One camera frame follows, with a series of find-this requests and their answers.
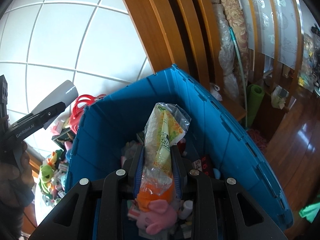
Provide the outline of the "black gift bag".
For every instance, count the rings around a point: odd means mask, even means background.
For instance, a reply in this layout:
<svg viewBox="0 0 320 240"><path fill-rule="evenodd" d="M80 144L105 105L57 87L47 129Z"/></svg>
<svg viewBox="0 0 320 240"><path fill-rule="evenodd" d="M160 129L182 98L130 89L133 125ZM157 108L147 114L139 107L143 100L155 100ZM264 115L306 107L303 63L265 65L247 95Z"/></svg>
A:
<svg viewBox="0 0 320 240"><path fill-rule="evenodd" d="M64 128L59 135L52 136L52 141L65 150L65 142L73 142L75 136L75 133L70 128Z"/></svg>

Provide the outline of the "orange-dressed pig plush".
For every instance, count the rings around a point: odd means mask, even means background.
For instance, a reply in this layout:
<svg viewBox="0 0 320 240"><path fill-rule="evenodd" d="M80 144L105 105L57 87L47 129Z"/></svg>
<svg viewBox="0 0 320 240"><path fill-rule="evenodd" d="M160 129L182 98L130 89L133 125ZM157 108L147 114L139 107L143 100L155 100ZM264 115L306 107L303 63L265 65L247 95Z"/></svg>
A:
<svg viewBox="0 0 320 240"><path fill-rule="evenodd" d="M177 221L177 211L171 204L175 196L174 183L158 195L160 190L162 188L157 189L153 184L143 183L136 197L140 210L136 224L148 235L156 235L167 230Z"/></svg>

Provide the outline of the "grey long box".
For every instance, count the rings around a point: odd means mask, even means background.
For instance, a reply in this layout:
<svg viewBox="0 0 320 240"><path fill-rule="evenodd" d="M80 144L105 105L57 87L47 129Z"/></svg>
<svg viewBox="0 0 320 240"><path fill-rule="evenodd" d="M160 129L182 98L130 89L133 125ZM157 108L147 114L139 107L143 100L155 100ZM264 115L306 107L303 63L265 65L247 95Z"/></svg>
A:
<svg viewBox="0 0 320 240"><path fill-rule="evenodd" d="M67 108L78 96L79 94L75 85L71 81L66 80L46 96L31 112L33 115L38 114L40 111L60 102L63 102L65 108Z"/></svg>

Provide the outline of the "snack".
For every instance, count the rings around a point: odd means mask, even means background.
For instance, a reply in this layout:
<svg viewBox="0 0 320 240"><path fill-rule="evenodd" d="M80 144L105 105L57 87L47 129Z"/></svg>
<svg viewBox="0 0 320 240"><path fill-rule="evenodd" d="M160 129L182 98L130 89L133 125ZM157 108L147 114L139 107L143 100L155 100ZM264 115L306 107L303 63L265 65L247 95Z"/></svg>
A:
<svg viewBox="0 0 320 240"><path fill-rule="evenodd" d="M186 135L191 117L178 105L156 103L144 129L140 192L161 196L173 185L171 147Z"/></svg>

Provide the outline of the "red bear suitcase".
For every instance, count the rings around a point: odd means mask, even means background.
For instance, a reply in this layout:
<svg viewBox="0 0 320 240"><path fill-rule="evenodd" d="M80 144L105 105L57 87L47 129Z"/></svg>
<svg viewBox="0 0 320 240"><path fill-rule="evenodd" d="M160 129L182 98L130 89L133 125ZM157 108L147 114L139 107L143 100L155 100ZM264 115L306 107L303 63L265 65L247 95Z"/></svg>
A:
<svg viewBox="0 0 320 240"><path fill-rule="evenodd" d="M83 94L76 98L69 119L69 126L74 134L78 132L80 119L85 111L85 108L104 98L105 96L106 94L100 94L98 96Z"/></svg>

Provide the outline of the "blue-bodied pig plush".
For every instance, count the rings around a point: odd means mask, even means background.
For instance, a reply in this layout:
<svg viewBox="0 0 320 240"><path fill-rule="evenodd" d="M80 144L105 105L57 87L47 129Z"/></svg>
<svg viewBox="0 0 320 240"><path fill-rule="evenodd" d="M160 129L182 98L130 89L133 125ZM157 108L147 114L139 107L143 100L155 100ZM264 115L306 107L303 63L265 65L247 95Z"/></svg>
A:
<svg viewBox="0 0 320 240"><path fill-rule="evenodd" d="M70 163L71 157L72 157L72 146L73 146L73 143L71 141L65 141L66 160L68 163Z"/></svg>

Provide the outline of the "duck plush green hood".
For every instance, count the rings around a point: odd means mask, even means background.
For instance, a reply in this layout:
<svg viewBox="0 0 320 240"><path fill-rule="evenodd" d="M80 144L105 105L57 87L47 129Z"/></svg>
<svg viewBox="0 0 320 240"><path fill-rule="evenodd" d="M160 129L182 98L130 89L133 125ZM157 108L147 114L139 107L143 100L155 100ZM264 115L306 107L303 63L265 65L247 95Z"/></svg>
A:
<svg viewBox="0 0 320 240"><path fill-rule="evenodd" d="M47 158L46 162L50 166L55 166L56 162L60 159L61 155L63 154L63 150L56 150L53 151Z"/></svg>

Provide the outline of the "white medicine bottle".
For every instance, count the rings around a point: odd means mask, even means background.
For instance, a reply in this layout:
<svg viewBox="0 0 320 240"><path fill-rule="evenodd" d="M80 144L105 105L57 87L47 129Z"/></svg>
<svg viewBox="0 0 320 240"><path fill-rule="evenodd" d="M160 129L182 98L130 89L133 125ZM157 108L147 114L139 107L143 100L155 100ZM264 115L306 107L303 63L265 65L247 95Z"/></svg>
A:
<svg viewBox="0 0 320 240"><path fill-rule="evenodd" d="M186 200L183 202L181 208L178 211L178 217L181 220L187 219L193 212L193 201Z"/></svg>

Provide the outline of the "green rolled mat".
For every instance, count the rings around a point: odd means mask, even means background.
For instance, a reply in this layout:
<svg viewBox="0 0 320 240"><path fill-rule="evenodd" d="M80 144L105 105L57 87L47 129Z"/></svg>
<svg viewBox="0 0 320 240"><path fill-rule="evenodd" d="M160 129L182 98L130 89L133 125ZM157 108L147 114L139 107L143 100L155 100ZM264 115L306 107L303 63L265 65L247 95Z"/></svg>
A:
<svg viewBox="0 0 320 240"><path fill-rule="evenodd" d="M251 84L247 88L247 126L251 127L259 110L265 91L259 85Z"/></svg>

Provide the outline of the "green frog plush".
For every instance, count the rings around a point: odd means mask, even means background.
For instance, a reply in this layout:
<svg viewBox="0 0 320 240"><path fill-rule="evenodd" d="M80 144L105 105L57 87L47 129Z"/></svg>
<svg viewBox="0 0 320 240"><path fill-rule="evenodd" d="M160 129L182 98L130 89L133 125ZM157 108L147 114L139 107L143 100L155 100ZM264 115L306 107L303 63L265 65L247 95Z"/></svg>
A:
<svg viewBox="0 0 320 240"><path fill-rule="evenodd" d="M39 187L43 194L52 195L55 185L52 182L54 178L54 171L50 165L41 165L40 166L40 181Z"/></svg>

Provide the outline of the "blue plastic crate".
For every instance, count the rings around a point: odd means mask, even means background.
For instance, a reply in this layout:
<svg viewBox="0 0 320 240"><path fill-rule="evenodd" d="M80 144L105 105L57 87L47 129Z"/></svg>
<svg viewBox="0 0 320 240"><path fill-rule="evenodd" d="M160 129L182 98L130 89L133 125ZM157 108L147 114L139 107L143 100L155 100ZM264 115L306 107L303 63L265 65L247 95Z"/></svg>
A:
<svg viewBox="0 0 320 240"><path fill-rule="evenodd" d="M176 65L88 106L73 141L66 189L81 178L98 180L120 168L121 150L141 132L156 103L181 107L191 118L186 134L191 160L211 157L234 178L281 230L294 218L268 161L237 120L202 85Z"/></svg>

